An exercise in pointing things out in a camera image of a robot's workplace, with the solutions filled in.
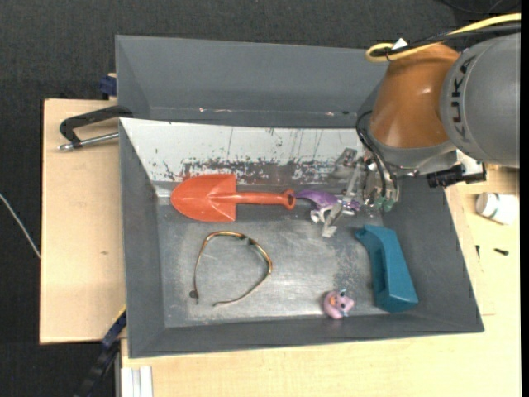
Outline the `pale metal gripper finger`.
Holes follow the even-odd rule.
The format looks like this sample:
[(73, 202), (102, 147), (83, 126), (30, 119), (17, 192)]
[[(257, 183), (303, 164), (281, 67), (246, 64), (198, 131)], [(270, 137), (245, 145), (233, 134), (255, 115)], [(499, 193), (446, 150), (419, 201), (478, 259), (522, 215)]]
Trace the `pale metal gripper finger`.
[(333, 179), (347, 179), (352, 175), (356, 164), (357, 150), (345, 148), (336, 159), (331, 177)]
[(325, 218), (325, 222), (322, 227), (322, 237), (331, 238), (336, 232), (336, 222), (343, 214), (344, 205), (341, 200), (335, 203)]

